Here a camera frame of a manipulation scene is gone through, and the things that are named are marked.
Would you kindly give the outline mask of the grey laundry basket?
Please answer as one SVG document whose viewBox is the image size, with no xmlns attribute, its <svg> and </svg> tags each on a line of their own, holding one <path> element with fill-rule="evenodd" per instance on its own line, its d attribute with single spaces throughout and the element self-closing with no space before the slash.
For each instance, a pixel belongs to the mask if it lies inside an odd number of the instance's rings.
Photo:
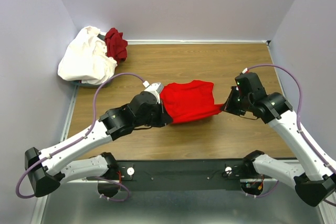
<svg viewBox="0 0 336 224">
<path fill-rule="evenodd" d="M 114 75 L 114 71 L 91 71 L 87 74 L 73 76 L 69 81 L 75 86 L 97 89 Z"/>
</svg>

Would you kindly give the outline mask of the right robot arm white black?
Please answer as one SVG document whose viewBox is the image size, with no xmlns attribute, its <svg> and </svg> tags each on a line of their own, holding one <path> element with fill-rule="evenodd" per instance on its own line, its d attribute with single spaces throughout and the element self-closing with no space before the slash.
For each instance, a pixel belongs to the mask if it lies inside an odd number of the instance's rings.
<svg viewBox="0 0 336 224">
<path fill-rule="evenodd" d="M 299 161 L 290 165 L 262 151 L 245 156 L 237 167 L 226 168 L 228 178 L 253 178 L 265 175 L 293 188 L 307 205 L 316 207 L 335 192 L 335 160 L 314 140 L 280 93 L 267 94 L 259 76 L 241 73 L 221 110 L 242 116 L 250 112 L 272 128 Z"/>
</svg>

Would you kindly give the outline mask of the white t-shirt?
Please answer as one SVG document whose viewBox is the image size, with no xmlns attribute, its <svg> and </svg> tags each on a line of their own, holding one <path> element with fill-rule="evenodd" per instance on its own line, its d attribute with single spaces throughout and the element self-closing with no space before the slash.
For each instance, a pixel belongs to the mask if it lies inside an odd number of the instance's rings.
<svg viewBox="0 0 336 224">
<path fill-rule="evenodd" d="M 58 65 L 58 75 L 66 81 L 90 85 L 100 85 L 111 78 L 118 64 L 107 57 L 107 45 L 98 37 L 104 34 L 94 26 L 82 28 L 68 45 Z"/>
</svg>

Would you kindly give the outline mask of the dark red t-shirt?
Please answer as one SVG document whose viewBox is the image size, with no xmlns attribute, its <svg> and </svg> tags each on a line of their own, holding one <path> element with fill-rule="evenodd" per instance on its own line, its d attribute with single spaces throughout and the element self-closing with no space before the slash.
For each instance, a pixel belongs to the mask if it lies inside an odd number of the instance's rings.
<svg viewBox="0 0 336 224">
<path fill-rule="evenodd" d="M 111 28 L 105 35 L 104 42 L 107 47 L 107 57 L 113 58 L 117 64 L 127 59 L 128 42 L 123 39 L 123 33 L 116 28 Z"/>
</svg>

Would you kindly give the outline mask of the bright red t-shirt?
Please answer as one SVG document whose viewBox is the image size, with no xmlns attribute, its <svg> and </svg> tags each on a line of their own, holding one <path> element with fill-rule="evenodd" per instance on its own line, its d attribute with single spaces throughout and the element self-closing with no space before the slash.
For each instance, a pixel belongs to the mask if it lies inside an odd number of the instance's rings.
<svg viewBox="0 0 336 224">
<path fill-rule="evenodd" d="M 221 113 L 223 104 L 216 104 L 212 82 L 193 80 L 166 85 L 160 98 L 173 124 L 201 120 Z"/>
</svg>

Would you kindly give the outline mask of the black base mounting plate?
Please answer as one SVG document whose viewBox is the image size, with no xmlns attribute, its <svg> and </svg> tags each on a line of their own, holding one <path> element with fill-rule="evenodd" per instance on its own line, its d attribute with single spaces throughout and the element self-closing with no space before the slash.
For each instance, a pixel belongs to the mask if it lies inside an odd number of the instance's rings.
<svg viewBox="0 0 336 224">
<path fill-rule="evenodd" d="M 121 182 L 130 191 L 240 190 L 243 181 L 261 176 L 243 168 L 243 160 L 176 159 L 117 161 Z"/>
</svg>

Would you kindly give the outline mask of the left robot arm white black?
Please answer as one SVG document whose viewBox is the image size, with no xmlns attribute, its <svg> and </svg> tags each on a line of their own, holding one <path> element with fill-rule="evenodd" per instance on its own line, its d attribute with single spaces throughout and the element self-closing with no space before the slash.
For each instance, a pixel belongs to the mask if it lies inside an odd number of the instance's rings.
<svg viewBox="0 0 336 224">
<path fill-rule="evenodd" d="M 85 130 L 67 140 L 38 150 L 29 148 L 25 154 L 25 176 L 35 197 L 46 196 L 61 184 L 84 177 L 112 179 L 117 163 L 110 153 L 92 160 L 77 158 L 90 150 L 131 134 L 134 130 L 164 127 L 173 122 L 156 91 L 142 91 L 129 103 L 109 109 Z"/>
</svg>

